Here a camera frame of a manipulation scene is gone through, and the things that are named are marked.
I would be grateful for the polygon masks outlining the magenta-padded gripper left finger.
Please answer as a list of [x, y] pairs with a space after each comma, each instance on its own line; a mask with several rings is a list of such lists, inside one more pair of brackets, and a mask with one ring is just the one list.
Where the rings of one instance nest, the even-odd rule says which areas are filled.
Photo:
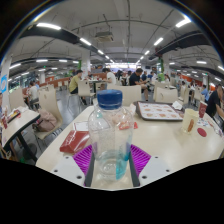
[[94, 156], [92, 147], [87, 146], [73, 156], [64, 156], [51, 172], [79, 186], [90, 187], [93, 170]]

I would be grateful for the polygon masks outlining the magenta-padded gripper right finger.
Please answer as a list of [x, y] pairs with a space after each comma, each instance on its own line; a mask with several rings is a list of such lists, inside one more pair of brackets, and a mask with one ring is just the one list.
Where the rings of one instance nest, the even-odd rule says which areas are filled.
[[158, 156], [151, 156], [132, 145], [129, 164], [134, 187], [142, 187], [171, 173], [168, 165]]

